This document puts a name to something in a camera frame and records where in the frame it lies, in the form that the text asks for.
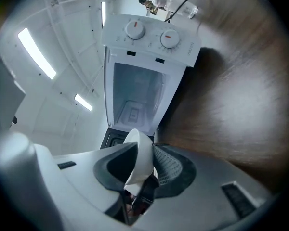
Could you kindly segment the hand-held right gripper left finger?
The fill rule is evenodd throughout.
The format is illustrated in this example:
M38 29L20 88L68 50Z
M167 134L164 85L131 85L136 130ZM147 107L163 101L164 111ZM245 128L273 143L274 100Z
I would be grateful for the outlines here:
M105 153L94 165L93 173L96 179L108 190L122 192L134 170L138 144L128 142L101 149Z

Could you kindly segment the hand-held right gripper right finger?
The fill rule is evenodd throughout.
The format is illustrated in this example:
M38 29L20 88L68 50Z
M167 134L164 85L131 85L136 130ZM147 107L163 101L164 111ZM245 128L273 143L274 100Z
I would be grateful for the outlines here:
M158 174L159 186L154 198L171 198L180 195L196 178L196 167L174 147L153 144L153 165Z

